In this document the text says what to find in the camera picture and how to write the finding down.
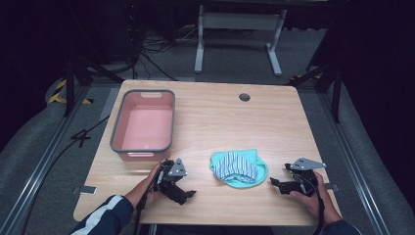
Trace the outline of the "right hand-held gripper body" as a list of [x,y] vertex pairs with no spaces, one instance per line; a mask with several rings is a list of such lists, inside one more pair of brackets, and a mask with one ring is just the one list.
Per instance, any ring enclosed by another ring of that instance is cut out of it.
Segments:
[[316,179],[314,170],[325,167],[326,165],[324,163],[306,158],[299,158],[292,164],[285,164],[286,170],[294,178],[285,188],[288,188],[290,193],[297,191],[306,196],[311,196],[318,188],[318,180]]

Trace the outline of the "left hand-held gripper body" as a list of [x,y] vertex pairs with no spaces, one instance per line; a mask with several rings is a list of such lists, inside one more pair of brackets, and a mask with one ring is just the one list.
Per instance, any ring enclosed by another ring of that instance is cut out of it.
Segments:
[[187,198],[187,192],[176,185],[176,182],[186,175],[187,171],[180,159],[165,161],[161,164],[157,189],[168,198]]

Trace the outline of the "teal and striped cloth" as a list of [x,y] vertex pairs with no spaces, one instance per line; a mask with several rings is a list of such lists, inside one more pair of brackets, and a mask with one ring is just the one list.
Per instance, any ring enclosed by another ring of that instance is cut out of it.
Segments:
[[219,181],[237,189],[255,187],[268,175],[267,163],[256,149],[214,152],[209,168]]

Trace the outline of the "pink basin with grey rim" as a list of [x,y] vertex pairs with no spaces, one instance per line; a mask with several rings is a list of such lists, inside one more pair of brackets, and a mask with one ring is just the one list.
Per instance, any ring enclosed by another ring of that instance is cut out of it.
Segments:
[[110,146],[124,161],[170,156],[175,94],[166,89],[128,90],[121,99]]

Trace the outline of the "person's right hand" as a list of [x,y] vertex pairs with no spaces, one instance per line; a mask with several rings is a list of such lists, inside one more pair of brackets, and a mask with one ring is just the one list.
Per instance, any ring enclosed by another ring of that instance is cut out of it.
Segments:
[[306,206],[308,211],[316,218],[322,218],[324,221],[324,215],[327,213],[338,213],[334,207],[333,201],[325,189],[323,177],[318,172],[315,172],[316,179],[318,180],[318,190],[310,197],[304,194],[292,191],[289,196],[297,202]]

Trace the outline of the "person's left hand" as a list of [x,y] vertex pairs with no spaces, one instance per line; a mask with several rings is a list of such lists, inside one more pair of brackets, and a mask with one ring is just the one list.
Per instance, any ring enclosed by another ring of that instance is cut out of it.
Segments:
[[152,180],[158,173],[159,168],[159,164],[154,165],[149,175],[140,181],[132,190],[130,190],[125,195],[125,198],[131,203],[134,208],[137,207],[139,201],[144,195],[147,195],[146,205],[154,203],[161,197],[161,193],[159,191],[152,191]]

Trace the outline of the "black metal stand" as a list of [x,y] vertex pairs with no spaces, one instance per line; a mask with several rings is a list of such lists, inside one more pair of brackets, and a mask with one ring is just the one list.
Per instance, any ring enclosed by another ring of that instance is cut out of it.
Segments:
[[321,67],[317,67],[314,70],[308,71],[304,75],[295,76],[291,79],[287,85],[296,87],[317,75],[320,76],[317,83],[314,85],[314,90],[317,93],[326,93],[330,87],[333,87],[332,102],[331,102],[331,114],[335,123],[339,123],[339,108],[342,90],[342,76],[339,65],[329,64]]
[[93,78],[88,68],[94,69],[97,73],[109,78],[115,83],[123,83],[124,79],[105,69],[104,67],[94,64],[84,57],[73,54],[69,57],[66,65],[65,79],[67,82],[67,103],[65,117],[68,117],[75,107],[74,80],[77,79],[81,86],[92,84]]

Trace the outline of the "yellow black hazard tape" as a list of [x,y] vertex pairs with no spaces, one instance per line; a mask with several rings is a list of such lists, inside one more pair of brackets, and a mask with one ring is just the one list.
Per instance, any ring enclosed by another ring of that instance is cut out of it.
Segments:
[[56,85],[56,88],[53,91],[52,95],[50,96],[48,102],[65,104],[67,102],[67,99],[64,97],[61,97],[60,94],[64,90],[66,85],[67,85],[67,81],[64,78],[61,79]]

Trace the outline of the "aluminium floor rail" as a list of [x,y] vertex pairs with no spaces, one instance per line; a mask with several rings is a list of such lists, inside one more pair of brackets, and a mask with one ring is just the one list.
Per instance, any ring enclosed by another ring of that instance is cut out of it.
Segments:
[[351,180],[356,188],[359,199],[368,215],[368,218],[374,229],[375,234],[391,235],[385,223],[385,220],[378,208],[378,205],[375,202],[372,191],[368,183],[366,182],[364,175],[362,174],[362,171],[346,140],[346,136],[342,130],[342,127],[339,123],[335,122],[332,116],[331,104],[329,102],[329,99],[324,94],[318,94],[317,97],[322,105],[325,115],[329,119],[329,122],[335,132],[337,140],[340,142],[346,168],[350,174]]
[[75,107],[50,103],[0,153],[0,235],[67,235],[118,90],[82,88]]

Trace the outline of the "grey metal desk frame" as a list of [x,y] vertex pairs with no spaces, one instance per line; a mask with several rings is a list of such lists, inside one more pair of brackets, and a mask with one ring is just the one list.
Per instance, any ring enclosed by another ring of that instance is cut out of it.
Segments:
[[205,29],[246,29],[273,32],[273,39],[265,45],[265,48],[274,74],[276,76],[281,76],[282,70],[277,58],[276,47],[283,29],[286,15],[286,10],[281,10],[276,15],[211,13],[206,12],[205,7],[201,5],[199,7],[198,15],[198,45],[194,72],[201,73],[203,71]]

